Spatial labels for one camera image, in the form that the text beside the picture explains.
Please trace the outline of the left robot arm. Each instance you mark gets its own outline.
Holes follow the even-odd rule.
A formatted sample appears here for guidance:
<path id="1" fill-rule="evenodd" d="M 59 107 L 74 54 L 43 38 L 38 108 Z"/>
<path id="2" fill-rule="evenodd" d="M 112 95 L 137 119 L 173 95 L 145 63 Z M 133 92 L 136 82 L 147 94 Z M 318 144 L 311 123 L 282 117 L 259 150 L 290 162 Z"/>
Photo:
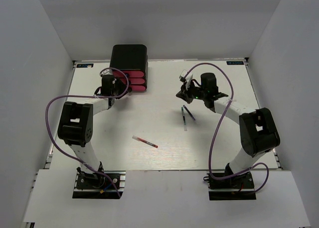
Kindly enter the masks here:
<path id="1" fill-rule="evenodd" d="M 88 176 L 88 182 L 95 188 L 105 183 L 103 165 L 91 144 L 93 136 L 93 116 L 112 107 L 115 99 L 130 92 L 130 82 L 125 76 L 122 81 L 114 75 L 103 75 L 100 94 L 85 103 L 67 101 L 63 105 L 58 126 L 58 137 L 68 145 L 80 160 L 78 172 Z"/>

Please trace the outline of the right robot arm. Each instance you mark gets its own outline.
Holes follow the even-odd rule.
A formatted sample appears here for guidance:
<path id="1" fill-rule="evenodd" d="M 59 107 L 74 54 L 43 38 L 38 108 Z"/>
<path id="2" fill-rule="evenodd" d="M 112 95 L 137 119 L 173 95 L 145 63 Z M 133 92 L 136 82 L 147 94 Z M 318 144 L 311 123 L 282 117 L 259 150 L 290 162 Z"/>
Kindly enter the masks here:
<path id="1" fill-rule="evenodd" d="M 268 108 L 254 109 L 236 102 L 219 91 L 213 73 L 201 75 L 201 84 L 196 86 L 192 75 L 182 72 L 179 76 L 182 86 L 176 96 L 188 104 L 194 99 L 202 100 L 204 105 L 221 118 L 228 118 L 239 125 L 241 149 L 236 157 L 226 165 L 224 176 L 226 184 L 232 188 L 243 182 L 243 175 L 257 164 L 256 162 L 273 148 L 279 146 L 280 137 L 273 116 Z"/>

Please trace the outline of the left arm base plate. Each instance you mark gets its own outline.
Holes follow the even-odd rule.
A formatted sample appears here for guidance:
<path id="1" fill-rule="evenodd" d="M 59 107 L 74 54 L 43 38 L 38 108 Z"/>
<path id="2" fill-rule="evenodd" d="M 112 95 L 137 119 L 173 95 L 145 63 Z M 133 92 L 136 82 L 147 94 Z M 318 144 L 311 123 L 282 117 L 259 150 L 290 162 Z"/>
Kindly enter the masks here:
<path id="1" fill-rule="evenodd" d="M 105 173 L 112 179 L 113 183 L 116 185 L 120 195 L 124 192 L 126 172 L 125 171 L 110 171 Z M 78 173 L 76 175 L 74 189 L 73 189 L 73 199 L 120 199 L 114 186 L 106 177 L 101 179 L 89 179 L 86 178 L 83 173 Z"/>

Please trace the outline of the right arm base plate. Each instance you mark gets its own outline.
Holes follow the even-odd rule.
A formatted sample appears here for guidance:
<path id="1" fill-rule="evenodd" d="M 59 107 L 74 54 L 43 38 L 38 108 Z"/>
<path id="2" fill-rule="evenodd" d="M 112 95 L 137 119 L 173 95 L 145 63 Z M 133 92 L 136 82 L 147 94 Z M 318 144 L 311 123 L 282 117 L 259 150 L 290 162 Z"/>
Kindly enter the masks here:
<path id="1" fill-rule="evenodd" d="M 210 201 L 256 200 L 254 181 L 250 172 L 225 180 L 212 179 L 207 173 L 203 181 L 208 184 Z"/>

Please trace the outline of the green gel pen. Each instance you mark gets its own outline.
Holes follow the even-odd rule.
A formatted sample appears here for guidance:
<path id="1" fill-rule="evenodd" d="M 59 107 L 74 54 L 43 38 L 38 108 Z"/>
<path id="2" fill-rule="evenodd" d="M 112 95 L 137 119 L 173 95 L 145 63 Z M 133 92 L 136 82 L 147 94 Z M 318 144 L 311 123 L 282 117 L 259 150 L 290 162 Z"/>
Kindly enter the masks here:
<path id="1" fill-rule="evenodd" d="M 182 114 L 182 119 L 183 119 L 183 129 L 184 129 L 184 131 L 187 131 L 186 118 L 185 118 L 185 113 L 184 113 L 183 107 L 181 107 L 181 114 Z"/>

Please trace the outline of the purple gel pen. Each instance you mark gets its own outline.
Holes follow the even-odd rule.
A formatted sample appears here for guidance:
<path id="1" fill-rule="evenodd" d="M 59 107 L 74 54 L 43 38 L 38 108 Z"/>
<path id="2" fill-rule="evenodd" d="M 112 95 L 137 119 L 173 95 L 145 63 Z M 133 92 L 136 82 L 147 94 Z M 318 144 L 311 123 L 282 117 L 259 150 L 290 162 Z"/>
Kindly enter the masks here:
<path id="1" fill-rule="evenodd" d="M 196 121 L 196 118 L 194 117 L 194 115 L 190 112 L 190 110 L 185 105 L 183 105 L 183 108 L 186 110 L 186 112 L 189 114 L 192 120 Z"/>

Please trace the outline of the pink top drawer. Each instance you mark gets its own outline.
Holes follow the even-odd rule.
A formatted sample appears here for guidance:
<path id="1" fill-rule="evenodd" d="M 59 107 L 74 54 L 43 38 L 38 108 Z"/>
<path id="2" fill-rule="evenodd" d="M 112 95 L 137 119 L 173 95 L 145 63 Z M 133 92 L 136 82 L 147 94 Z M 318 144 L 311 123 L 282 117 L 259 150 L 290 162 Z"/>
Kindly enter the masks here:
<path id="1" fill-rule="evenodd" d="M 121 70 L 121 71 L 113 70 L 113 74 L 119 78 L 123 78 L 124 74 L 128 76 L 128 78 L 142 78 L 145 76 L 145 72 L 139 71 L 139 70 Z"/>

